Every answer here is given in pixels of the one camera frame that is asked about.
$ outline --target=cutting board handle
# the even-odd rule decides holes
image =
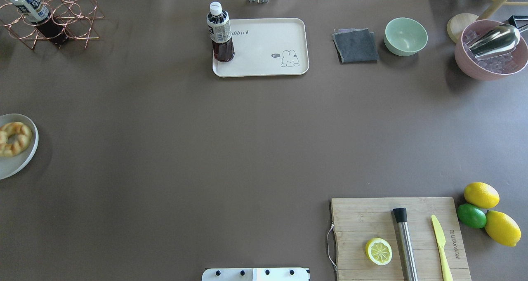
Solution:
[[[337,264],[332,260],[332,257],[330,256],[330,232],[334,230],[334,223],[330,225],[330,229],[328,230],[328,233],[326,234],[326,251],[328,251],[328,259],[330,259],[330,262],[332,263],[332,266],[334,266],[334,270],[337,272]]]

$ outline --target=bottle label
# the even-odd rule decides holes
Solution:
[[[40,0],[20,0],[13,1],[13,4],[19,9],[19,12],[26,16],[32,23],[45,20],[50,13],[46,6]]]
[[[211,40],[219,44],[225,43],[231,38],[231,26],[229,20],[222,24],[209,23],[209,33]]]

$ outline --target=plastic knife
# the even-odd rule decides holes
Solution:
[[[442,225],[440,225],[440,222],[434,215],[431,215],[431,220],[432,227],[434,228],[434,236],[436,237],[436,244],[438,245],[438,252],[440,253],[443,281],[453,281],[449,264],[447,264],[446,253],[443,251],[443,246],[446,245],[446,237],[443,234]]]

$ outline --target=bottle cap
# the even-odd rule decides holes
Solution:
[[[222,5],[217,1],[213,1],[209,5],[209,9],[211,10],[211,14],[213,14],[214,16],[218,16],[219,14],[222,14]]]

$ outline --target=black muddler cap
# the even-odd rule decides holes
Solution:
[[[394,208],[394,217],[396,217],[396,222],[407,222],[407,208]]]

